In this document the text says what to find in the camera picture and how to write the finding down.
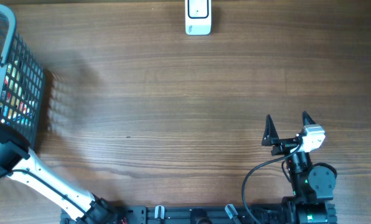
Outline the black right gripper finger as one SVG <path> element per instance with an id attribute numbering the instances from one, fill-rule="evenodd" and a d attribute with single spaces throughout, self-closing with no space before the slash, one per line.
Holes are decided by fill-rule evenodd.
<path id="1" fill-rule="evenodd" d="M 271 116 L 268 114 L 266 116 L 265 130 L 263 133 L 262 146 L 274 146 L 279 144 L 279 136 L 276 131 L 275 125 Z"/>
<path id="2" fill-rule="evenodd" d="M 302 113 L 302 119 L 303 119 L 303 125 L 304 126 L 307 126 L 307 125 L 313 125 L 315 124 L 316 122 L 309 116 L 308 112 L 307 111 L 303 111 Z"/>

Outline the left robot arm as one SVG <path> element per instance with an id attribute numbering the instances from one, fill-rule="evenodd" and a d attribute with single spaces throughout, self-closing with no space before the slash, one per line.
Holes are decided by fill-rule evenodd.
<path id="1" fill-rule="evenodd" d="M 4 177 L 42 194 L 75 223 L 118 223 L 120 220 L 114 206 L 59 176 L 43 163 L 26 138 L 0 122 L 0 179 Z"/>

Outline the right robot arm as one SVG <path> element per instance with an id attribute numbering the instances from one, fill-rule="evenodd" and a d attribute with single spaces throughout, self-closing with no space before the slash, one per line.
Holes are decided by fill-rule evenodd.
<path id="1" fill-rule="evenodd" d="M 329 164 L 312 163 L 310 153 L 319 149 L 326 135 L 322 126 L 302 113 L 303 128 L 294 138 L 281 139 L 271 116 L 266 117 L 262 146 L 271 146 L 273 156 L 285 156 L 292 197 L 284 197 L 279 214 L 264 212 L 263 218 L 274 223 L 337 223 L 334 198 L 337 171 Z"/>

